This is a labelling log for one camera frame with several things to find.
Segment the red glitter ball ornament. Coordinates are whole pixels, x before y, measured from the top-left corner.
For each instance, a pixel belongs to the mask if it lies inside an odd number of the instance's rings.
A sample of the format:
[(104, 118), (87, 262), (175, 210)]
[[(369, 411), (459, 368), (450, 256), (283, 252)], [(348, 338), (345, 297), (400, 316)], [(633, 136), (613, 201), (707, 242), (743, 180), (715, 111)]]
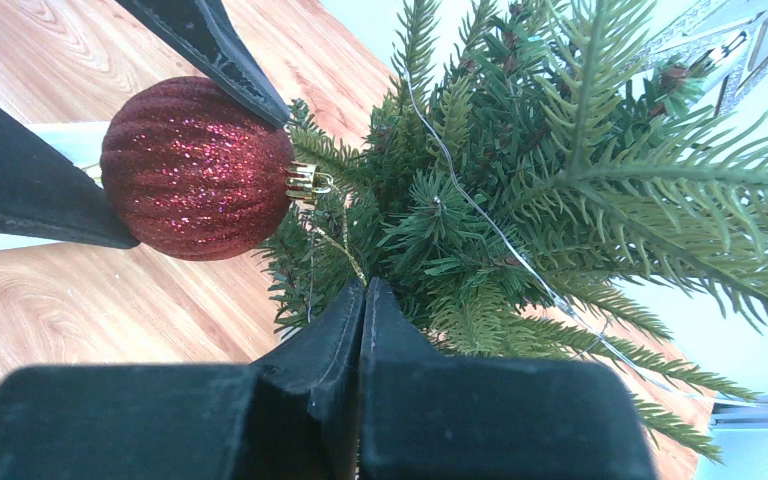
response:
[(103, 189), (141, 243), (173, 258), (239, 256), (272, 235), (295, 200), (334, 187), (296, 160), (286, 130), (197, 76), (126, 101), (102, 141)]

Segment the silver star ornament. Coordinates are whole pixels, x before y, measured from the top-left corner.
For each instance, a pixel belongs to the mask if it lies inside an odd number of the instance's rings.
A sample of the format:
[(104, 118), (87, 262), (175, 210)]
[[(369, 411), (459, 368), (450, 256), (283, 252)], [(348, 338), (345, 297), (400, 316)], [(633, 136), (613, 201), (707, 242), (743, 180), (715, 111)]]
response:
[(768, 1), (691, 1), (639, 56), (645, 70), (672, 57), (706, 69), (702, 89), (728, 114), (768, 74)]

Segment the small green christmas tree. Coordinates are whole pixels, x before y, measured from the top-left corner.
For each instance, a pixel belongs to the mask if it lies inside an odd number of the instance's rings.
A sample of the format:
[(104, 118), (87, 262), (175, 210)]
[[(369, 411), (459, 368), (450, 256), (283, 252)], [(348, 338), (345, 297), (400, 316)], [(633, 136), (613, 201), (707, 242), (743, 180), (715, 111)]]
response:
[(706, 70), (635, 84), (649, 1), (476, 1), (432, 76), (438, 1), (407, 1), (390, 91), (362, 149), (291, 104), (296, 155), (334, 190), (263, 247), (295, 332), (349, 280), (388, 281), (447, 354), (572, 359), (739, 400), (755, 393), (589, 326), (671, 333), (616, 282), (677, 288), (768, 327), (768, 135), (696, 108)]

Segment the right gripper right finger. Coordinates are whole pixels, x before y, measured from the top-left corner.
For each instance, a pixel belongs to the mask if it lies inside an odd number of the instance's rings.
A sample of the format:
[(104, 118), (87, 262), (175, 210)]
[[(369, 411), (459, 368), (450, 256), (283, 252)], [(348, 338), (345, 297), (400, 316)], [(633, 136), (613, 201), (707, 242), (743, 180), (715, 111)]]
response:
[(652, 479), (618, 376), (580, 361), (446, 356), (370, 282), (360, 352), (364, 479)]

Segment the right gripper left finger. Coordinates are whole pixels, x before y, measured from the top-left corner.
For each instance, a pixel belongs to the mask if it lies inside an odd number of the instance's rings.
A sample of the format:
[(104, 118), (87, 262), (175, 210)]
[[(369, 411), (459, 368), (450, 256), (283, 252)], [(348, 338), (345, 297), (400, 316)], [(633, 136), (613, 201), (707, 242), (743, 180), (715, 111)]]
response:
[(365, 288), (247, 364), (18, 369), (0, 479), (351, 479)]

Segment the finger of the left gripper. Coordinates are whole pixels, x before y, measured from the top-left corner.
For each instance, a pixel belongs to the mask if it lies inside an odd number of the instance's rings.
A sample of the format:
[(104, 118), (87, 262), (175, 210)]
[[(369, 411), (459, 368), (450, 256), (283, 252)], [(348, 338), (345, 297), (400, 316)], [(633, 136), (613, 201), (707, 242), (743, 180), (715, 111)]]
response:
[(0, 234), (130, 249), (102, 188), (0, 108)]
[(220, 0), (118, 0), (228, 95), (282, 128), (290, 111), (234, 29)]

